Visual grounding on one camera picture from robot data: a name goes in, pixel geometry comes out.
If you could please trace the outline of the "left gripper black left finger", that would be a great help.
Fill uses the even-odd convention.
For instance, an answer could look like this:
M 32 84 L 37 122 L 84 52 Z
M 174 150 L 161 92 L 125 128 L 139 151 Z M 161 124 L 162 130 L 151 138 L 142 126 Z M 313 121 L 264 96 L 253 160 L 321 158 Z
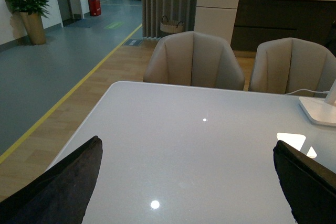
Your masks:
M 102 140 L 86 141 L 1 202 L 1 223 L 82 223 L 96 186 Z

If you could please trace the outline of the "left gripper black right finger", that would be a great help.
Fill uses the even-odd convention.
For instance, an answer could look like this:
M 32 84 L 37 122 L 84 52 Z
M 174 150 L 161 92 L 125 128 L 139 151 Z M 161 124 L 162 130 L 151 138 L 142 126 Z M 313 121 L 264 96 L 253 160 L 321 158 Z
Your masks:
M 335 223 L 335 173 L 284 141 L 273 159 L 296 223 Z

